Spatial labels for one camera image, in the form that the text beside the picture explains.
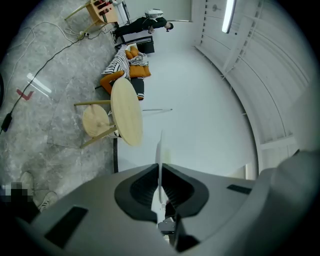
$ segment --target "orange cushion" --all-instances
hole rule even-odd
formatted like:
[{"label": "orange cushion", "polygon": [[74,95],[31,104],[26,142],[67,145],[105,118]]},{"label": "orange cushion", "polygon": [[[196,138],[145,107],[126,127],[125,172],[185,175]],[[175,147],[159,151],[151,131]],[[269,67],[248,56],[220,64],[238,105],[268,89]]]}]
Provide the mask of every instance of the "orange cushion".
[{"label": "orange cushion", "polygon": [[146,77],[150,77],[151,73],[149,71],[149,66],[144,66],[143,69],[144,69],[144,72],[145,72],[145,76]]},{"label": "orange cushion", "polygon": [[125,72],[123,70],[117,71],[112,74],[107,74],[100,80],[100,85],[111,95],[112,86],[111,81],[117,80],[119,77],[123,76]]},{"label": "orange cushion", "polygon": [[139,51],[138,51],[138,49],[136,47],[131,46],[130,51],[131,51],[131,54],[132,54],[133,57],[137,57],[138,56]]},{"label": "orange cushion", "polygon": [[146,72],[143,66],[130,66],[130,77],[131,78],[144,78]]},{"label": "orange cushion", "polygon": [[131,59],[133,58],[131,52],[128,51],[128,50],[125,50],[125,55],[126,55],[126,57],[127,57],[128,60],[131,60]]}]

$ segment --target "black cable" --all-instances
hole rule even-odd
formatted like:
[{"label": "black cable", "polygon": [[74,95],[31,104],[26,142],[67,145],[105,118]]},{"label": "black cable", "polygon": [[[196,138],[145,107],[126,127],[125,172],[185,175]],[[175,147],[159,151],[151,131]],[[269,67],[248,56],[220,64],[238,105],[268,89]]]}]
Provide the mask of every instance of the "black cable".
[{"label": "black cable", "polygon": [[[112,29],[113,29],[113,28],[109,29],[107,32],[104,32],[104,31],[101,30],[101,31],[99,32],[99,34],[96,35],[95,37],[89,38],[89,36],[88,36],[88,39],[90,39],[90,40],[95,39],[95,38],[97,38],[102,32],[103,32],[104,34],[107,34],[107,33],[109,33]],[[26,85],[26,87],[23,89],[20,97],[19,97],[19,98],[17,99],[17,101],[14,103],[11,111],[10,111],[8,114],[6,114],[6,116],[5,116],[5,118],[4,118],[3,122],[2,122],[2,125],[1,125],[0,135],[1,135],[2,131],[5,131],[5,132],[6,132],[6,131],[8,130],[9,125],[10,125],[10,123],[11,123],[11,121],[12,121],[12,113],[13,113],[15,107],[17,106],[19,100],[20,100],[20,99],[22,98],[22,96],[24,95],[26,89],[29,87],[29,85],[31,85],[31,83],[34,81],[34,79],[36,78],[36,76],[39,74],[39,72],[40,72],[40,71],[48,64],[48,62],[51,61],[56,55],[58,55],[59,53],[61,53],[64,49],[67,49],[67,48],[69,48],[70,46],[74,45],[75,43],[83,40],[85,37],[86,37],[86,36],[83,35],[83,37],[82,37],[81,39],[78,39],[77,41],[71,43],[70,45],[64,47],[63,49],[61,49],[60,51],[58,51],[57,53],[55,53],[55,54],[54,54],[50,59],[48,59],[48,60],[45,62],[45,64],[37,71],[37,73],[34,75],[34,77],[32,78],[32,80],[31,80],[31,81]]]},{"label": "black cable", "polygon": [[16,105],[18,104],[18,102],[19,102],[19,100],[22,98],[22,96],[24,95],[26,89],[29,87],[29,85],[31,85],[31,83],[34,81],[34,79],[36,78],[36,76],[37,76],[37,75],[39,74],[39,72],[47,65],[47,63],[48,63],[49,61],[51,61],[57,54],[61,53],[64,49],[69,48],[69,47],[72,46],[73,44],[75,44],[75,43],[77,43],[77,42],[79,42],[79,41],[81,41],[81,40],[83,40],[83,39],[84,39],[84,37],[81,38],[81,39],[78,39],[77,41],[75,41],[75,42],[71,43],[70,45],[64,47],[62,50],[58,51],[56,54],[54,54],[50,59],[48,59],[48,60],[46,61],[46,63],[37,71],[37,73],[34,75],[34,77],[32,78],[32,80],[31,80],[31,81],[27,84],[27,86],[24,88],[24,90],[22,91],[20,97],[19,97],[19,98],[17,99],[17,101],[14,103],[13,108],[12,108],[10,114],[12,114],[12,112],[14,111]]},{"label": "black cable", "polygon": [[92,39],[97,38],[97,37],[101,34],[101,32],[103,32],[104,34],[106,34],[104,31],[102,31],[102,30],[101,30],[101,31],[99,32],[99,34],[98,34],[98,35],[96,35],[95,37],[89,38],[89,36],[88,36],[88,39],[92,40]]}]

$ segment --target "gray floor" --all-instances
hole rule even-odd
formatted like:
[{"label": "gray floor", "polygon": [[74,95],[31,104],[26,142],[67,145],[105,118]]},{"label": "gray floor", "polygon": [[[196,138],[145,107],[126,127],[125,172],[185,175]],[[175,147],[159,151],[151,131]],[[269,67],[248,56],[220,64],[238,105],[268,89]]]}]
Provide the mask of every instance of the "gray floor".
[{"label": "gray floor", "polygon": [[[48,21],[62,28],[83,31],[91,17],[86,9],[72,16],[68,14],[86,0],[44,0],[30,13],[21,25],[21,30],[12,41],[11,47],[20,44],[36,24]],[[108,31],[113,26],[108,24]],[[7,52],[0,72],[5,87],[6,100],[0,110],[0,122],[11,110],[19,95],[28,84],[27,74],[33,76],[56,52],[70,44],[54,25],[42,23],[35,27],[35,40],[15,69],[8,85],[14,64],[33,38],[31,33],[19,47]],[[98,34],[97,28],[90,37]],[[68,35],[73,41],[76,36]],[[57,55],[37,75],[38,81],[49,88],[41,89],[37,83],[29,86],[30,100],[21,99],[12,116],[13,121],[7,132],[0,135],[0,178],[2,184],[17,181],[21,174],[29,171],[35,181],[35,202],[40,203],[49,191],[55,191],[61,198],[92,178],[113,173],[112,139],[103,138],[81,150],[79,146],[89,140],[82,126],[85,106],[74,107],[75,102],[110,99],[103,90],[94,90],[102,78],[101,72],[116,53],[110,33],[99,37],[83,39],[80,45],[72,45]]]}]

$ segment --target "electrical cable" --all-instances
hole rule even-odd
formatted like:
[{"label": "electrical cable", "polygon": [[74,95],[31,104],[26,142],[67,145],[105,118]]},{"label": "electrical cable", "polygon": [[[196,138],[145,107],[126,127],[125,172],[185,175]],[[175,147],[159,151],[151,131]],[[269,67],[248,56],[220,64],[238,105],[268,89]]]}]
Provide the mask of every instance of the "electrical cable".
[{"label": "electrical cable", "polygon": [[78,39],[77,41],[75,42],[72,42],[71,44],[69,44],[68,46],[64,47],[63,49],[61,49],[60,51],[58,51],[57,53],[55,53],[50,59],[48,59],[45,64],[37,71],[37,73],[33,76],[32,80],[27,84],[27,86],[24,88],[24,90],[22,91],[20,97],[17,99],[17,101],[15,102],[15,104],[13,105],[13,108],[10,112],[10,114],[12,114],[12,112],[14,111],[16,105],[18,104],[19,100],[22,98],[22,96],[24,95],[26,89],[29,87],[29,85],[31,85],[31,83],[34,81],[34,79],[36,78],[36,76],[39,74],[39,72],[47,65],[47,63],[49,61],[51,61],[56,55],[58,55],[59,53],[61,53],[64,49],[66,48],[69,48],[70,46],[72,46],[73,44],[83,40],[85,37],[81,38],[81,39]]},{"label": "electrical cable", "polygon": [[69,30],[71,30],[71,32],[74,33],[74,34],[71,34],[71,33],[66,32],[66,33],[69,34],[69,35],[78,35],[78,34],[80,34],[80,33],[76,33],[76,32],[74,32],[72,29],[70,29],[70,28],[68,28],[68,27],[65,28],[65,30],[63,31],[63,30],[61,29],[61,27],[59,27],[58,25],[56,25],[56,24],[54,24],[54,23],[52,23],[52,22],[49,22],[49,21],[42,21],[42,22],[34,25],[33,27],[25,27],[25,28],[23,28],[22,30],[30,29],[29,33],[25,36],[25,38],[23,39],[23,41],[22,41],[21,43],[15,45],[15,46],[10,47],[10,48],[7,50],[7,52],[10,51],[10,50],[12,50],[12,49],[14,49],[14,48],[16,48],[16,47],[21,46],[21,45],[27,40],[27,38],[29,37],[29,35],[30,35],[31,32],[33,33],[33,39],[32,39],[31,42],[28,44],[28,46],[26,47],[26,49],[25,49],[25,51],[23,52],[23,54],[19,57],[19,59],[16,61],[16,63],[15,63],[14,66],[13,66],[13,70],[12,70],[11,76],[10,76],[10,78],[9,78],[9,80],[8,80],[8,83],[6,84],[6,88],[5,88],[4,98],[3,98],[2,104],[4,104],[5,101],[6,101],[8,88],[9,88],[11,79],[12,79],[12,77],[13,77],[14,74],[15,74],[17,64],[18,64],[19,61],[26,55],[26,53],[27,53],[30,45],[31,45],[31,44],[34,42],[34,40],[36,39],[36,35],[35,35],[35,32],[34,32],[33,29],[34,29],[35,27],[39,26],[40,24],[43,24],[43,23],[48,23],[48,24],[51,24],[51,25],[56,26],[56,27],[62,32],[62,34],[63,34],[63,36],[65,37],[65,39],[67,39],[67,40],[70,41],[71,43],[76,43],[76,42],[78,42],[78,41],[73,42],[72,40],[70,40],[69,38],[67,38],[67,36],[66,36],[66,34],[64,33],[64,31],[66,32],[66,29],[69,29]]},{"label": "electrical cable", "polygon": [[[72,40],[70,40],[70,39],[68,39],[68,38],[66,37],[65,33],[67,33],[67,34],[69,34],[69,35],[78,35],[78,34],[80,34],[80,33],[74,32],[71,28],[67,28],[67,29],[69,29],[72,33],[67,32],[66,29],[64,30],[64,32],[65,32],[65,33],[64,33],[64,32],[62,31],[62,29],[61,29],[58,25],[56,25],[56,24],[54,24],[54,23],[51,23],[51,22],[48,22],[48,21],[40,22],[40,23],[38,23],[37,25],[33,26],[32,28],[26,27],[26,28],[29,28],[29,29],[30,29],[30,32],[26,35],[26,37],[24,38],[24,40],[23,40],[20,44],[17,44],[17,45],[15,45],[15,46],[13,46],[13,47],[11,47],[11,48],[8,49],[8,50],[11,50],[11,49],[16,48],[16,47],[18,47],[18,46],[21,46],[21,45],[27,40],[29,34],[30,34],[31,32],[33,33],[33,39],[32,39],[32,41],[28,44],[28,46],[27,46],[27,48],[25,49],[24,53],[20,56],[20,58],[18,59],[18,61],[15,63],[15,65],[14,65],[14,67],[13,67],[12,74],[11,74],[10,79],[9,79],[9,81],[8,81],[7,88],[6,88],[6,90],[5,90],[5,95],[7,95],[7,90],[8,90],[10,81],[11,81],[11,79],[12,79],[14,73],[15,73],[15,69],[16,69],[16,66],[17,66],[18,62],[19,62],[19,61],[22,59],[22,57],[26,54],[29,46],[34,42],[34,40],[35,40],[35,38],[36,38],[36,35],[35,35],[33,29],[34,29],[36,26],[38,26],[38,25],[40,25],[40,24],[42,24],[42,23],[48,23],[48,24],[52,24],[52,25],[58,27],[58,28],[60,29],[60,31],[62,32],[63,36],[64,36],[68,41],[70,41],[71,44],[67,45],[66,47],[64,47],[64,48],[61,49],[60,51],[56,52],[56,53],[55,53],[50,59],[48,59],[48,60],[45,62],[45,64],[36,72],[36,74],[33,76],[32,80],[31,80],[31,81],[26,85],[26,87],[23,89],[20,97],[19,97],[19,98],[16,100],[16,102],[14,103],[11,111],[5,116],[5,118],[4,118],[3,122],[2,122],[2,125],[1,125],[0,134],[2,133],[2,131],[5,131],[5,132],[6,132],[6,131],[8,130],[9,125],[10,125],[10,123],[11,123],[11,121],[12,121],[12,113],[13,113],[15,107],[17,106],[19,100],[20,100],[20,99],[22,98],[22,96],[24,95],[26,89],[29,87],[29,85],[32,84],[32,82],[34,81],[34,79],[36,78],[36,76],[39,74],[39,72],[40,72],[40,71],[47,65],[47,63],[50,62],[56,55],[58,55],[58,54],[61,53],[63,50],[65,50],[66,48],[69,48],[70,46],[72,46],[72,45],[74,45],[74,44],[75,44],[75,45],[79,45],[79,44],[80,44],[80,41],[83,40],[83,39],[86,37],[86,35],[84,34],[81,39],[78,39],[77,41],[72,41]],[[98,33],[98,35],[96,35],[95,37],[92,37],[92,38],[89,38],[89,34],[88,34],[88,39],[90,39],[90,40],[95,39],[95,38],[97,38],[101,33],[108,34],[112,29],[114,29],[114,27],[110,28],[107,32],[104,32],[103,30],[101,30],[101,31]]]}]

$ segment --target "ceiling light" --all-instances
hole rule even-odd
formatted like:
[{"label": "ceiling light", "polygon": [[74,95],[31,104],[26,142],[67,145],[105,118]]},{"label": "ceiling light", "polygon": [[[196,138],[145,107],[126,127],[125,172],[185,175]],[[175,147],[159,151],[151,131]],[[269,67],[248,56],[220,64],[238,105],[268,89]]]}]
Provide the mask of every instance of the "ceiling light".
[{"label": "ceiling light", "polygon": [[236,6],[236,0],[226,1],[225,14],[224,14],[223,25],[222,25],[222,32],[224,33],[229,33],[232,18],[234,17],[234,13],[235,13],[235,6]]}]

